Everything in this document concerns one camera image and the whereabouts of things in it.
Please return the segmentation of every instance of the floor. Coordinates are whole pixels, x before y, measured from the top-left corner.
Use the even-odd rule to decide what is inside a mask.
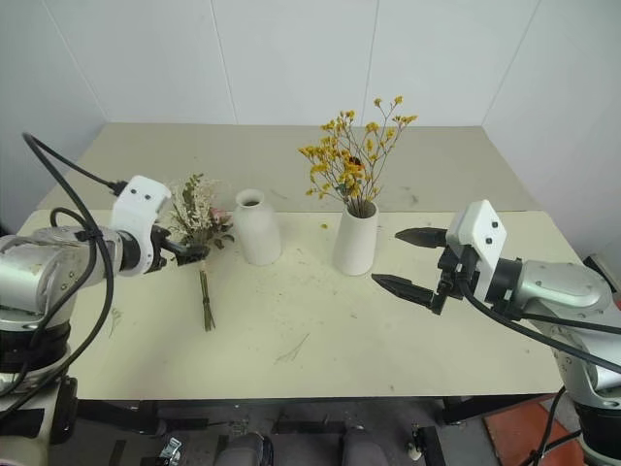
[[[212,466],[219,435],[240,435],[247,431],[270,433],[276,419],[343,420],[363,425],[384,448],[391,466],[411,466],[405,444],[413,423],[436,425],[440,401],[388,400],[320,403],[261,403],[237,406],[192,408],[191,416],[206,416],[217,423],[206,431],[174,432],[183,443],[182,466]],[[163,416],[183,416],[165,409]],[[487,431],[480,419],[439,429],[444,457],[453,466],[498,466]],[[277,466],[338,466],[338,435],[270,435],[276,449]],[[125,441],[120,461],[111,462],[114,445]],[[104,425],[79,421],[74,437],[50,450],[50,466],[140,466],[141,458],[154,457],[164,439],[129,434]],[[423,465],[421,459],[415,464]]]

